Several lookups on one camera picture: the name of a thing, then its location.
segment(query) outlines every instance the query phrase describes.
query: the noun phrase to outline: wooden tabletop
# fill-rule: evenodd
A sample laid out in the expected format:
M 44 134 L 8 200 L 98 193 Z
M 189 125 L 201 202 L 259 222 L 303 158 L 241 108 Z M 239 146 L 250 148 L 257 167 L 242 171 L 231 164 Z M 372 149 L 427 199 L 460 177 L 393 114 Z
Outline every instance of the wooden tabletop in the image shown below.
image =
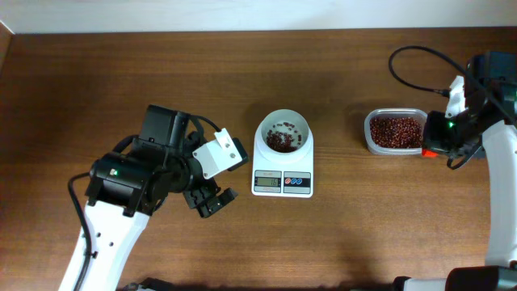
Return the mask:
M 240 195 L 209 219 L 171 193 L 119 286 L 148 276 L 210 286 L 353 286 L 483 265 L 486 160 L 450 171 L 444 158 L 366 148 L 371 110 L 447 105 L 390 76 L 389 54 L 406 44 L 464 64 L 488 49 L 517 53 L 517 29 L 14 36 L 0 77 L 0 289 L 57 289 L 80 229 L 66 182 L 139 133 L 150 103 L 209 117 L 250 157 L 269 112 L 299 112 L 315 140 L 314 195 L 253 196 L 252 162 L 216 177 Z M 401 55 L 396 67 L 438 88 L 456 76 L 423 53 Z M 77 186 L 83 205 L 86 185 Z

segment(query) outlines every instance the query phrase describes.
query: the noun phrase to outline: scale control panel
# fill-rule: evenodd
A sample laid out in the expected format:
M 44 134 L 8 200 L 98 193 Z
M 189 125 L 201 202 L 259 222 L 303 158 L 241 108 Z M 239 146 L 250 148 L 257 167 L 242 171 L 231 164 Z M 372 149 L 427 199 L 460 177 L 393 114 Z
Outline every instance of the scale control panel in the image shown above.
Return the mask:
M 308 172 L 256 170 L 254 191 L 309 195 L 310 180 L 311 175 Z

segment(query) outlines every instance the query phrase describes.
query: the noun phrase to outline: white wall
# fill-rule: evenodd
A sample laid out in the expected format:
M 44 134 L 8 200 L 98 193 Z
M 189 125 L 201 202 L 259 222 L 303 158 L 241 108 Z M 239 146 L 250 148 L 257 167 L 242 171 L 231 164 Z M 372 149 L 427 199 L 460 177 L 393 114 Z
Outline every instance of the white wall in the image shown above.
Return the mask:
M 517 0 L 0 0 L 14 33 L 516 26 Z

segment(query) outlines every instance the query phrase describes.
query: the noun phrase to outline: bowl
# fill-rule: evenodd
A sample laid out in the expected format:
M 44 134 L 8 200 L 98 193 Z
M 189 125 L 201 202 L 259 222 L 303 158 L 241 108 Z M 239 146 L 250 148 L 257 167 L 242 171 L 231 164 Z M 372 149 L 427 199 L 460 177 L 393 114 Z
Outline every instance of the bowl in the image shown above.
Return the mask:
M 426 125 L 427 114 L 419 109 L 413 108 L 384 108 L 376 109 L 364 120 L 364 136 L 366 137 L 366 143 L 368 149 L 372 154 L 382 155 L 410 155 L 410 154 L 422 154 L 422 148 L 413 149 L 390 149 L 377 145 L 372 139 L 372 133 L 370 132 L 370 120 L 377 117 L 385 118 L 398 118 L 398 117 L 413 117 L 421 126 L 423 134 L 423 128 Z

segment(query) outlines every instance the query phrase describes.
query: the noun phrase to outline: white digital scale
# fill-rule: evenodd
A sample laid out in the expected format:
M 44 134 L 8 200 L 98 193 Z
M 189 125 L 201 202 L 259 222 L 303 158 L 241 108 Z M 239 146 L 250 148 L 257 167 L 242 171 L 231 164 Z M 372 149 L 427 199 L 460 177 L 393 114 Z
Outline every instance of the white digital scale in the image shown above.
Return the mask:
M 291 153 L 267 145 L 268 133 L 287 133 L 294 138 Z M 313 195 L 313 133 L 304 117 L 293 110 L 270 113 L 258 126 L 253 151 L 251 192 L 257 196 L 310 198 Z

